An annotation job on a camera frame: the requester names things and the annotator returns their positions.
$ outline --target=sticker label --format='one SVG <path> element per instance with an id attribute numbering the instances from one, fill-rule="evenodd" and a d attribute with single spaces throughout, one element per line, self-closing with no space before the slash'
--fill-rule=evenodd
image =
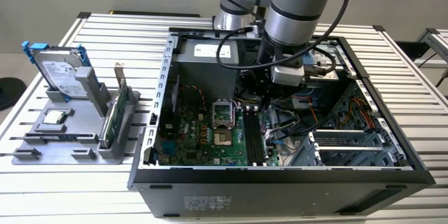
<path id="1" fill-rule="evenodd" d="M 61 93 L 69 97 L 86 96 L 81 83 L 74 79 L 74 69 L 70 64 L 57 61 L 43 61 L 41 64 Z"/>
<path id="2" fill-rule="evenodd" d="M 215 57 L 217 45 L 194 45 L 194 57 Z M 230 46 L 223 45 L 218 52 L 219 58 L 230 58 Z"/>
<path id="3" fill-rule="evenodd" d="M 185 209 L 194 210 L 227 210 L 231 196 L 183 196 Z"/>

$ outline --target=metal case frame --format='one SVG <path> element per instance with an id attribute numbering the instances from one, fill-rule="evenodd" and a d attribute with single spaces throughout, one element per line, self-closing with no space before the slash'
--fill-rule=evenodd
<path id="1" fill-rule="evenodd" d="M 157 143 L 159 107 L 169 72 L 171 54 L 182 36 L 201 38 L 213 33 L 221 38 L 226 31 L 170 29 L 166 39 L 162 66 L 153 102 L 153 123 L 137 144 L 129 187 L 134 187 L 155 217 L 249 217 L 249 216 L 325 216 L 367 215 L 397 200 L 411 195 L 434 180 L 374 89 L 369 75 L 342 37 L 329 37 L 342 46 L 347 60 L 355 69 L 357 79 L 371 95 L 378 113 L 401 144 L 413 170 L 318 170 L 281 167 L 197 169 L 149 166 L 157 155 L 151 146 Z M 227 202 L 222 208 L 201 209 L 191 200 L 209 206 L 215 199 Z"/>

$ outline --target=hard drive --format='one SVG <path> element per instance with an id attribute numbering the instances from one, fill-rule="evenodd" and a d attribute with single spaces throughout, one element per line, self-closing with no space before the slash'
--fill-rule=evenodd
<path id="1" fill-rule="evenodd" d="M 77 68 L 91 66 L 85 48 L 81 45 L 75 48 L 50 47 L 45 43 L 34 43 L 30 47 L 27 45 L 29 42 L 25 41 L 21 45 L 22 51 L 35 64 L 51 91 L 59 91 L 66 99 L 86 99 L 85 90 L 74 79 Z"/>

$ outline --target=metal slot rail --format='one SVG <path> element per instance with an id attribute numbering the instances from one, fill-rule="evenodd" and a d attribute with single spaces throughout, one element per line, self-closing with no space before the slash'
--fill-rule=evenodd
<path id="1" fill-rule="evenodd" d="M 319 24 L 315 34 L 321 35 L 327 26 Z M 142 94 L 131 121 L 126 157 L 122 164 L 109 166 L 10 164 L 11 156 L 7 154 L 19 146 L 21 136 L 47 99 L 45 83 L 37 75 L 0 126 L 0 216 L 6 217 L 1 223 L 154 221 L 138 193 L 127 191 L 126 182 L 135 138 L 149 122 L 169 27 L 211 28 L 211 20 L 91 14 L 74 21 L 59 46 L 79 43 L 85 46 L 98 80 L 109 88 L 117 88 L 114 63 L 123 64 L 127 83 Z M 313 220 L 293 217 L 218 218 L 182 222 L 448 223 L 446 100 L 386 32 L 374 30 L 371 26 L 339 25 L 331 35 L 346 38 L 437 184 L 366 217 Z"/>

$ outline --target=motherboard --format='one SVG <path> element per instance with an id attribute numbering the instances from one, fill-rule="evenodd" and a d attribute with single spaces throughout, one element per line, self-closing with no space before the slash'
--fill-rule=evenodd
<path id="1" fill-rule="evenodd" d="M 163 139 L 159 149 L 159 165 L 179 166 L 246 166 L 251 148 L 246 148 L 243 110 L 230 105 L 230 111 L 225 105 L 214 104 L 215 113 L 203 113 L 195 106 L 179 108 L 179 128 L 175 139 Z M 218 118 L 233 121 L 230 125 L 215 126 Z M 257 115 L 259 128 L 269 126 L 265 114 Z M 262 150 L 263 163 L 277 166 L 274 149 L 269 149 L 262 143 L 262 138 L 255 140 Z"/>

